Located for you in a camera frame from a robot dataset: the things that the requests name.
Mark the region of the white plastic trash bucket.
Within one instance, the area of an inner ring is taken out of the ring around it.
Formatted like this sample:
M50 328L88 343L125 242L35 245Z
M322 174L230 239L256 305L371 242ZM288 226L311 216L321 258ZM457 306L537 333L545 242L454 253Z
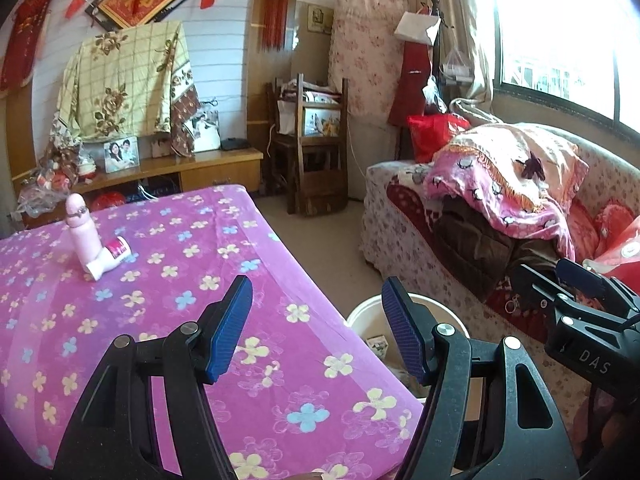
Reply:
M414 292L410 292L409 296L415 304L420 304L429 310L437 322L448 323L454 326L457 332L465 334L467 337L470 336L460 318L438 301ZM381 295L363 301L349 315L346 325L364 341L378 359L420 402L425 402L428 388L420 386L416 378L406 370L390 324L387 322Z

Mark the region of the dark brown cushion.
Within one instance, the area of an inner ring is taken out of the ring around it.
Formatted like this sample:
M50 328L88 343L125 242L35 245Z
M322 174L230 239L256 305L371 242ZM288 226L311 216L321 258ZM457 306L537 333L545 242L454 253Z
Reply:
M481 302L521 264L551 281L559 257L550 240L519 240L495 230L460 197L447 196L434 221L434 252L440 262Z

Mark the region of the pink cartoon blanket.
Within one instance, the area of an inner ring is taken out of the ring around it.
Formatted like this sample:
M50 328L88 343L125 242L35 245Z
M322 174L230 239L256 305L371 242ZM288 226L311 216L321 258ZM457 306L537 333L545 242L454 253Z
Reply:
M462 198L490 226L519 240L548 240L573 260L568 214L589 171L578 146L534 124L486 124L435 153L423 187L431 200Z

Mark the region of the floral covered sofa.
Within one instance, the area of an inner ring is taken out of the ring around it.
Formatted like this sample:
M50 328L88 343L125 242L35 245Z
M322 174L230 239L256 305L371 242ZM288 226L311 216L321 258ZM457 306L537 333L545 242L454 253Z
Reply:
M475 338L496 341L516 333L570 426L586 408L587 382L546 356L544 311L523 304L510 278L498 281L486 300L480 301L442 264L433 232L439 206L419 193L419 183L427 173L427 166L413 162L380 162L367 170L363 257L383 278L397 276L410 292L444 304Z

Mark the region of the red plastic bag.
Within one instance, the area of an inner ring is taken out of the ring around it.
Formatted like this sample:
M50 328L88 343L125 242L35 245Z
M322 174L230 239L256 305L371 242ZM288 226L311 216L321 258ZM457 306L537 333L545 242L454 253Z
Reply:
M414 159L428 164L454 136L471 128L471 124L457 114L413 115L407 118Z

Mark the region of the white bottle red label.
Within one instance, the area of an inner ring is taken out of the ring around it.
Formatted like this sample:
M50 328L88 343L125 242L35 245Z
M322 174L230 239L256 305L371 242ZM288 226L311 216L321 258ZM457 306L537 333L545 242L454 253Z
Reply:
M107 242L96 258L87 263L87 272L93 281L99 281L102 276L117 268L131 254L128 242L121 236Z

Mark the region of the pink water bottle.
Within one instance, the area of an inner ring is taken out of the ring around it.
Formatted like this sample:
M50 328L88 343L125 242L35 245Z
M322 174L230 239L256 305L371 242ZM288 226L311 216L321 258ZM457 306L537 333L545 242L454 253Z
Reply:
M99 255L102 243L85 199L78 193L67 196L65 221L70 231L76 255L85 268Z

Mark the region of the beige curtain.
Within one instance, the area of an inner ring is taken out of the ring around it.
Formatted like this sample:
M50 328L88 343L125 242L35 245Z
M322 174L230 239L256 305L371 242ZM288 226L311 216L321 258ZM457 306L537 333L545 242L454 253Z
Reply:
M494 84L486 50L478 33L476 0L438 0L447 27L442 34L442 56L458 49L470 62L473 80L462 96L452 100L450 110L467 119L472 126L498 124L501 119L492 114ZM432 0L416 0L432 3Z

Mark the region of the red hanging garment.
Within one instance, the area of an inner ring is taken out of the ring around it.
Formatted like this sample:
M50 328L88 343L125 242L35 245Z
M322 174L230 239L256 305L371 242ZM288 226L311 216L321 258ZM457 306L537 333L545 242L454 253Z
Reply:
M405 127L410 116L422 116L425 108L423 88L432 71L428 47L417 42L405 42L404 58L394 102L387 122L395 127Z

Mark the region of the wooden TV cabinet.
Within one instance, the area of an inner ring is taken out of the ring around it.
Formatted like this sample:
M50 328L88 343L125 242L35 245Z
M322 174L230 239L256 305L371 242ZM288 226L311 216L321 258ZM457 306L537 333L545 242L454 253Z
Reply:
M72 191L91 195L144 179L171 177L177 181L179 192L196 191L211 185L240 184L248 192L257 193L263 159L264 154L256 148L209 151L192 157L148 158L136 168L114 174L99 172L89 182L78 182Z

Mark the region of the wooden chair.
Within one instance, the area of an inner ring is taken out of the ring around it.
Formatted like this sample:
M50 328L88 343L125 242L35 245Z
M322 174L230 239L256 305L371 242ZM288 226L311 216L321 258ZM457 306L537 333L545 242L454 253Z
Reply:
M307 98L311 90L302 74L266 87L271 185L285 192L289 214L305 217L332 214L348 203L349 81L343 79L337 92L319 89L323 101Z

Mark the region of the framed couple photo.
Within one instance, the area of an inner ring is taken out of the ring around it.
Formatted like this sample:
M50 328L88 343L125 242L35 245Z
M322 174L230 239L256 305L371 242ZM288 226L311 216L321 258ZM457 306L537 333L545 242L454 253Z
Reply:
M135 136L103 144L104 167L107 174L136 168L140 165L138 139Z

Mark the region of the pink floral upright mattress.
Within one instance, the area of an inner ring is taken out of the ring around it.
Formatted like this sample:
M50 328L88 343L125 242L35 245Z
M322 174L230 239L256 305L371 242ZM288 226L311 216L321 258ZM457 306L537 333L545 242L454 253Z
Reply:
M395 158L398 129L387 122L404 43L394 36L410 0L335 0L329 83L348 81L348 196L366 196L367 169Z

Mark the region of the yellow floral cloth cover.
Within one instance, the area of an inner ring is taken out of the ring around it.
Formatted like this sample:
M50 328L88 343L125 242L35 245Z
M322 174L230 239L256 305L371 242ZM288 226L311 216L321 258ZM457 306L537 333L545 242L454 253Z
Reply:
M179 156L194 152L186 122L200 108L180 21L131 27L85 40L68 61L50 147L135 136L167 136Z

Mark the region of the window with dark frame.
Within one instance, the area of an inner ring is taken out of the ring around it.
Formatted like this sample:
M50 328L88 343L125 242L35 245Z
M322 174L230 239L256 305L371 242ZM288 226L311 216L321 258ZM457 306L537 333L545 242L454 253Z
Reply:
M632 0L494 0L504 84L639 129L639 10Z

